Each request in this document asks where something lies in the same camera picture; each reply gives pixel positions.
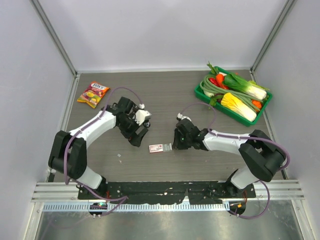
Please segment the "red staple box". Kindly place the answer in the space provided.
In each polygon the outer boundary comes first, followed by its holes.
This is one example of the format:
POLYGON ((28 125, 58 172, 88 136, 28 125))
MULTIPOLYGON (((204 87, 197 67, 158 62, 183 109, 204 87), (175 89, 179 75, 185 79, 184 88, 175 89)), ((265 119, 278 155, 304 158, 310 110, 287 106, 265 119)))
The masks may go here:
POLYGON ((172 143, 161 143, 161 144, 153 144, 148 146, 149 153, 163 153, 169 152, 173 150, 172 143))

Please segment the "black large stapler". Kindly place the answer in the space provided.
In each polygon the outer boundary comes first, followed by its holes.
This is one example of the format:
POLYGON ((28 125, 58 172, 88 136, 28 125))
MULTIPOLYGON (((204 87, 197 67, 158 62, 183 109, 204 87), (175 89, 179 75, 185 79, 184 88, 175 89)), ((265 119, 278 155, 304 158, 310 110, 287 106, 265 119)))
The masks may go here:
POLYGON ((145 121, 145 122, 143 123, 143 126, 144 126, 145 128, 149 128, 149 127, 151 126, 151 123, 150 123, 149 121, 145 121))

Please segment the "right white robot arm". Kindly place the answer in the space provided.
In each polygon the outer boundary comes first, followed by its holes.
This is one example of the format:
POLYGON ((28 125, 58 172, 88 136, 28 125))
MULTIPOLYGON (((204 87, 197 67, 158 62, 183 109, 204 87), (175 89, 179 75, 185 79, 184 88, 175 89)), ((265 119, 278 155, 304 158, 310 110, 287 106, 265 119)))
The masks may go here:
POLYGON ((177 117, 172 148, 222 151, 241 156, 245 166, 235 170, 224 183, 225 194, 233 198, 257 181, 270 182, 283 163, 289 162, 286 151, 261 130, 247 134, 227 134, 210 128, 200 130, 186 116, 177 117))

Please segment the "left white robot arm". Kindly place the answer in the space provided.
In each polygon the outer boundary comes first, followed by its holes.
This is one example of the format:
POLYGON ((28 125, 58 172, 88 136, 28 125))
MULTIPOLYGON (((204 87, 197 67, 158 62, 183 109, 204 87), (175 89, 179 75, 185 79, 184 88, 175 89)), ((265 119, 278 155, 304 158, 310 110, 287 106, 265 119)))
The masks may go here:
POLYGON ((139 147, 148 132, 151 116, 143 104, 136 105, 129 98, 121 97, 118 102, 102 108, 82 126, 69 132, 60 130, 54 137, 48 166, 88 187, 89 194, 100 200, 106 196, 108 184, 105 177, 88 166, 88 147, 114 128, 118 128, 132 146, 139 147))

